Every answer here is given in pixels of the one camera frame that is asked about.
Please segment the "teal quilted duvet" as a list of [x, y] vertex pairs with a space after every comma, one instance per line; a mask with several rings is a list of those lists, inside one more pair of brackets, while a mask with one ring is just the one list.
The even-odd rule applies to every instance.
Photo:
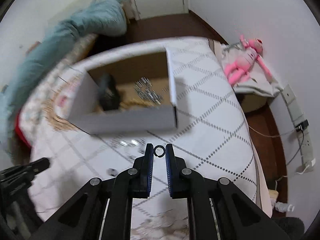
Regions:
[[120, 36], [127, 23], [120, 0], [104, 0], [90, 4], [59, 22], [17, 67], [16, 74], [1, 94], [1, 144], [13, 136], [18, 111], [47, 73], [89, 34]]

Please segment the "white cardboard box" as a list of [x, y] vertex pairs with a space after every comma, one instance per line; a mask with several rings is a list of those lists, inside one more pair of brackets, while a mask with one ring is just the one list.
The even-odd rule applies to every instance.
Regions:
[[[176, 86], [170, 53], [164, 47], [121, 47], [80, 62], [80, 79], [67, 120], [90, 135], [172, 130], [177, 128]], [[120, 106], [103, 111], [98, 80], [110, 74], [116, 81]]]

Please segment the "pink panther plush toy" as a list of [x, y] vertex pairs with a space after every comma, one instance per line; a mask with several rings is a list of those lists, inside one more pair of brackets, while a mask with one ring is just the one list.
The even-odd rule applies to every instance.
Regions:
[[268, 81], [272, 80], [272, 74], [264, 63], [263, 42], [258, 38], [246, 40], [244, 35], [240, 36], [240, 42], [244, 47], [244, 51], [239, 55], [234, 62], [227, 64], [224, 68], [228, 82], [231, 86], [239, 82], [245, 82], [250, 78], [249, 72], [257, 62], [265, 74]]

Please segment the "crumpled white plastic bottle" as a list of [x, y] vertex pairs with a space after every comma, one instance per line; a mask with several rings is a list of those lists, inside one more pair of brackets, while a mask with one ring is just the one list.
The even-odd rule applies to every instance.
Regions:
[[295, 206], [289, 203], [276, 202], [274, 205], [274, 209], [278, 212], [286, 213], [293, 212]]

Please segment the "black smart watch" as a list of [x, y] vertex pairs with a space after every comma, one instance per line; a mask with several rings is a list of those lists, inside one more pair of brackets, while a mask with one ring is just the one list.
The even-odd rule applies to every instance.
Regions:
[[105, 73], [98, 80], [98, 100], [103, 111], [112, 111], [119, 108], [120, 94], [112, 75]]

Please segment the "grey cloth bag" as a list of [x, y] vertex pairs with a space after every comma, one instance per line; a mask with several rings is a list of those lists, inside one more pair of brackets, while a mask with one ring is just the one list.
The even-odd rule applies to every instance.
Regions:
[[[210, 48], [214, 52], [223, 70], [225, 70], [227, 65], [233, 63], [237, 57], [244, 54], [245, 51], [240, 42], [225, 45], [213, 40], [210, 42]], [[274, 75], [271, 79], [267, 78], [256, 61], [250, 69], [249, 74], [242, 77], [240, 82], [236, 83], [233, 88], [236, 93], [240, 94], [255, 94], [263, 97], [275, 98], [284, 87], [278, 82]]]

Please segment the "white power strip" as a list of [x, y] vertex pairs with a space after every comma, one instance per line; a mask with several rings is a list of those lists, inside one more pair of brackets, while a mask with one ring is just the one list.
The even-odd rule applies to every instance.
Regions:
[[313, 171], [313, 167], [316, 163], [316, 159], [313, 156], [313, 146], [309, 133], [309, 121], [305, 117], [304, 112], [300, 108], [296, 96], [290, 87], [290, 85], [286, 85], [281, 92], [281, 96], [283, 97], [288, 113], [290, 115], [294, 135], [297, 136], [298, 140], [298, 151], [297, 153], [287, 162], [289, 165], [295, 157], [300, 154], [302, 159], [302, 167], [297, 168], [296, 174], [303, 175], [307, 172]]

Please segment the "red blanket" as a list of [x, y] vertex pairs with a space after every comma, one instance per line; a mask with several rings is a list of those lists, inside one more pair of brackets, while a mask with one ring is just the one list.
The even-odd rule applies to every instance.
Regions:
[[32, 146], [29, 144], [29, 141], [26, 139], [26, 137], [24, 136], [24, 133], [22, 132], [21, 128], [20, 128], [20, 112], [19, 111], [16, 115], [15, 118], [15, 134], [17, 135], [17, 138], [19, 139], [19, 141], [28, 149], [32, 149]]

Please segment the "floral diamond pattern tablecloth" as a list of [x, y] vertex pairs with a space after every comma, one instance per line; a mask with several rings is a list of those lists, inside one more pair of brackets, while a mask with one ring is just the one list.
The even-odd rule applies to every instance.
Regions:
[[[210, 42], [178, 37], [122, 46], [169, 51], [178, 120], [172, 130], [87, 134], [67, 120], [84, 75], [80, 62], [87, 59], [57, 67], [45, 78], [42, 87], [48, 93], [30, 160], [48, 158], [50, 167], [28, 190], [42, 219], [31, 239], [213, 239], [214, 217], [232, 210], [250, 217], [259, 198], [255, 150]], [[150, 196], [133, 198], [133, 164], [147, 144], [154, 149]], [[169, 194], [167, 144], [186, 163], [182, 199]], [[118, 175], [109, 176], [109, 168]]]

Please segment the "small silver earring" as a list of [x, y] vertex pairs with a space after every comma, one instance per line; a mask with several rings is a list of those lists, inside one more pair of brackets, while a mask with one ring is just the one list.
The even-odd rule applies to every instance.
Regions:
[[114, 168], [109, 168], [109, 169], [107, 170], [107, 174], [108, 174], [109, 176], [116, 177], [116, 176], [118, 175], [118, 171], [115, 170]]

